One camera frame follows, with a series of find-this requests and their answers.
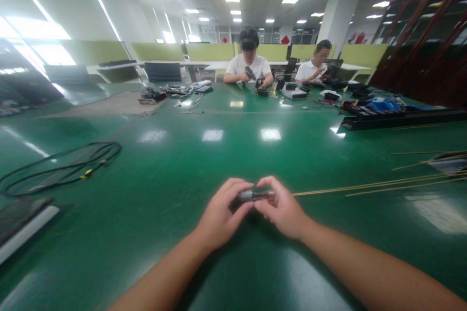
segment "person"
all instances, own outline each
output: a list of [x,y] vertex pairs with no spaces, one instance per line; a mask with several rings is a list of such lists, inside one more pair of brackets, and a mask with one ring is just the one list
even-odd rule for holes
[[266,185],[274,189],[272,199],[244,203],[232,214],[231,201],[253,183],[238,178],[224,183],[195,230],[110,310],[173,310],[198,267],[234,235],[253,206],[280,232],[313,251],[369,310],[467,310],[463,299],[427,274],[308,217],[273,176],[262,178],[257,187]]
[[245,67],[253,71],[256,79],[263,79],[260,89],[267,88],[274,82],[269,62],[262,56],[256,54],[259,46],[258,32],[254,29],[243,30],[240,33],[240,48],[242,53],[230,60],[224,75],[225,83],[256,83],[246,74]]
[[320,83],[322,80],[327,79],[328,76],[325,75],[325,72],[327,71],[326,60],[331,53],[331,48],[332,45],[329,40],[321,40],[318,45],[316,45],[313,58],[310,61],[303,63],[298,68],[295,80]]

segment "wire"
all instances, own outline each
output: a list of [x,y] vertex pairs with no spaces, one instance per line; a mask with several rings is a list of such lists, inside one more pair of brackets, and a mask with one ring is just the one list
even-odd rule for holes
[[[98,147],[98,148],[96,150],[94,150],[92,153],[91,153],[91,150],[88,151],[88,153],[86,154],[86,156],[88,154],[90,154],[88,160],[82,161],[80,163],[75,163],[75,164],[71,164],[71,165],[67,165],[67,166],[57,167],[57,168],[53,168],[53,169],[50,169],[50,170],[34,173],[32,175],[29,175],[29,176],[25,176],[23,178],[20,178],[19,180],[14,181],[13,183],[10,183],[10,184],[6,185],[2,189],[2,194],[7,196],[7,197],[21,197],[21,196],[24,196],[24,195],[36,194],[36,193],[39,193],[39,192],[43,192],[45,190],[49,190],[49,189],[52,189],[52,188],[56,188],[56,187],[59,187],[59,186],[63,186],[63,185],[67,185],[67,184],[70,184],[70,183],[73,183],[73,182],[77,182],[77,181],[80,181],[80,180],[87,179],[97,169],[99,169],[103,165],[107,164],[110,160],[112,160],[114,157],[116,157],[119,154],[119,152],[122,150],[122,146],[118,142],[115,142],[115,141],[91,142],[91,143],[89,143],[89,144],[87,144],[85,146],[81,146],[81,147],[73,148],[73,149],[68,150],[68,151],[56,153],[54,155],[51,155],[51,156],[46,157],[44,159],[41,159],[41,160],[39,160],[37,162],[31,163],[31,164],[28,164],[28,165],[26,165],[26,166],[24,166],[22,168],[16,169],[16,170],[12,171],[11,173],[5,175],[4,177],[0,178],[0,186],[2,186],[2,183],[4,183],[7,178],[9,178],[9,177],[11,177],[11,176],[13,176],[15,174],[23,172],[23,171],[25,171],[27,169],[34,168],[35,166],[37,166],[39,164],[42,164],[42,163],[45,163],[45,162],[47,162],[49,160],[58,159],[60,157],[63,157],[63,156],[75,153],[77,151],[87,149],[87,148],[92,148],[92,147]],[[66,179],[70,178],[72,175],[80,172],[81,170],[83,170],[86,167],[90,167],[90,169],[88,169],[84,173],[81,173],[81,175],[79,177],[76,177],[76,178],[73,178],[71,180],[65,181]],[[53,179],[54,177],[59,176],[61,173],[63,173],[64,171],[67,171],[67,170],[70,170],[70,172],[66,173],[64,176],[62,176],[61,178],[59,178],[55,182],[52,182],[52,183],[46,185],[47,181]],[[39,176],[42,176],[42,175],[45,175],[45,174],[52,174],[52,176],[50,176],[45,181],[42,181],[39,185],[30,187],[28,190],[26,190],[24,192],[21,192],[19,190],[15,194],[10,192],[10,189],[13,186],[17,186],[20,183],[23,183],[23,182],[25,182],[27,180],[30,180],[30,179],[33,179],[33,178],[36,178],[36,177],[39,177]]]

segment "cabinet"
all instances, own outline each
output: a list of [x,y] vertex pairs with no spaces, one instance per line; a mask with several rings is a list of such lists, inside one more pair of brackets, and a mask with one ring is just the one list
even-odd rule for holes
[[371,85],[429,104],[467,104],[467,0],[394,1],[373,43],[388,48]]

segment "white polo shirt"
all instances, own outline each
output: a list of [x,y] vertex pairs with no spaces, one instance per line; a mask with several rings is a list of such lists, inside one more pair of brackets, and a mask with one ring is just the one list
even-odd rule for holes
[[[324,71],[321,72],[315,79],[312,81],[314,82],[320,82],[321,76],[327,71],[327,64],[323,63],[322,67],[324,68]],[[295,76],[295,80],[305,80],[306,78],[312,76],[316,71],[318,70],[319,67],[315,67],[311,61],[308,61],[306,63],[303,63],[300,65],[298,68],[297,75]]]
[[[245,71],[245,67],[248,66],[245,62],[243,54],[235,56],[230,60],[229,66],[227,67],[226,73],[229,74],[240,74]],[[271,73],[271,67],[267,59],[263,56],[256,55],[253,60],[253,63],[248,66],[253,71],[256,79],[261,79],[266,74]],[[250,80],[249,83],[256,83],[254,80]]]

